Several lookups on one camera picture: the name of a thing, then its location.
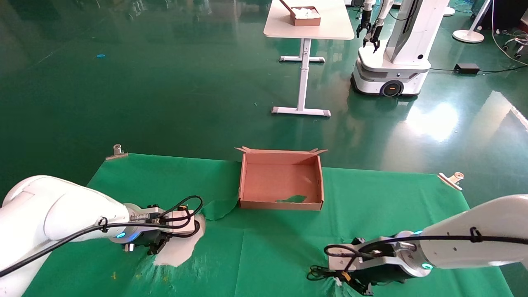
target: white table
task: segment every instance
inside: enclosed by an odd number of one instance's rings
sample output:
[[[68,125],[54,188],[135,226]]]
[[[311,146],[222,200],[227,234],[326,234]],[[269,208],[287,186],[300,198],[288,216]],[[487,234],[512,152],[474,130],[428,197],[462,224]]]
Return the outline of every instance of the white table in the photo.
[[[273,0],[269,9],[268,19],[264,27],[264,35],[270,38],[300,38],[299,57],[282,56],[281,61],[300,61],[301,73],[299,98],[297,108],[274,107],[272,113],[330,116],[328,109],[304,108],[306,88],[308,86],[309,62],[320,62],[320,57],[310,57],[312,39],[350,40],[354,38],[354,30],[348,17],[343,0],[285,0],[290,7],[315,6],[321,15],[321,25],[295,27],[290,21],[290,12],[279,0]]]

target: cardboard box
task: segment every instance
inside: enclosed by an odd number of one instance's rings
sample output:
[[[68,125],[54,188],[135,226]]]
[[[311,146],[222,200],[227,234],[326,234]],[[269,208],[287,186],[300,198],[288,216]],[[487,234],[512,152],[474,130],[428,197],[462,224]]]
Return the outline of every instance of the cardboard box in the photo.
[[[321,17],[319,14],[319,11],[314,6],[295,6],[290,7],[284,0],[279,0],[284,7],[286,7],[290,11],[290,20],[294,26],[319,26],[321,25]],[[301,8],[307,8],[310,10],[315,10],[319,14],[319,17],[317,18],[297,18],[295,12],[293,11],[293,8],[301,9]]]
[[[236,149],[244,152],[238,194],[241,208],[322,209],[325,198],[319,154],[327,150]]]

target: table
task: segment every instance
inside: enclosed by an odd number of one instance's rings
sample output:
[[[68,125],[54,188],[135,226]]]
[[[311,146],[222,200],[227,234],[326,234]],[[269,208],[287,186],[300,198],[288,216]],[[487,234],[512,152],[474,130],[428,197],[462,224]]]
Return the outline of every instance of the table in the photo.
[[[321,15],[319,26],[295,27],[290,22],[290,12],[279,0],[273,0],[264,35],[270,38],[300,38],[299,57],[281,56],[279,61],[300,61],[301,73],[297,108],[273,107],[272,113],[330,116],[330,110],[305,108],[306,88],[308,86],[309,62],[324,62],[324,58],[310,57],[312,39],[350,40],[354,30],[343,0],[289,0],[290,7],[315,6]]]
[[[51,253],[25,297],[359,296],[338,292],[348,286],[332,279],[306,280],[310,265],[327,265],[326,245],[420,230],[468,209],[462,193],[434,174],[339,168],[323,168],[321,211],[241,209],[240,167],[132,153],[104,162],[88,186],[117,201],[168,209],[191,194],[204,199],[208,221],[193,255],[179,267],[154,266],[144,247],[125,253],[105,239],[69,243]],[[434,269],[373,290],[376,297],[512,297],[498,267]]]

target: robotic arm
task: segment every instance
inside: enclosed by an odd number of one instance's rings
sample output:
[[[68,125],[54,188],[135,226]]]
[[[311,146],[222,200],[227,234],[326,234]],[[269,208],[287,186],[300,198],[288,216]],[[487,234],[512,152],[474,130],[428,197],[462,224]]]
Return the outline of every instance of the robotic arm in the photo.
[[[142,209],[58,178],[39,175],[18,183],[0,208],[0,296],[22,296],[56,247],[66,242],[109,238],[131,252],[136,245],[157,254],[171,237],[190,237],[200,228],[195,210]]]
[[[528,196],[494,199],[423,231],[369,242],[329,245],[328,269],[312,266],[309,280],[337,277],[363,295],[371,286],[425,277],[433,268],[501,266],[528,259]]]
[[[374,25],[370,23],[370,18],[372,14],[372,6],[375,3],[375,0],[365,0],[364,7],[363,7],[363,14],[361,16],[361,23],[357,27],[356,33],[357,37],[359,38],[360,32],[363,29],[367,30],[367,34],[365,35],[365,38],[363,38],[363,47],[366,46],[367,42],[371,42],[374,44],[374,52],[380,48],[380,33],[383,28],[383,24],[385,22],[385,18],[389,14],[389,10],[392,8],[392,4],[394,3],[394,0],[383,0],[381,3],[381,9],[380,13],[378,14],[378,18],[376,18],[376,21],[374,22]]]

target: green tablecloth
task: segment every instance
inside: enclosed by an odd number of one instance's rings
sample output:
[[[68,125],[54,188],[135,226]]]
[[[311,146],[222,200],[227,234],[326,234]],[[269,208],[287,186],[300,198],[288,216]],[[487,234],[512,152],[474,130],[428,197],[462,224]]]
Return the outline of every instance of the green tablecloth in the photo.
[[[67,244],[52,253],[25,296],[343,295],[346,287],[331,279],[305,279],[310,265],[327,265],[326,245],[419,230],[468,209],[462,194],[435,175],[323,168],[321,212],[235,207],[228,213],[239,175],[240,163],[228,161],[130,154],[104,162],[88,186],[118,201],[166,209],[202,196],[212,219],[205,235],[177,268],[154,266],[142,247],[125,253],[109,240]],[[435,269],[406,284],[376,286],[374,294],[512,296],[495,267]]]

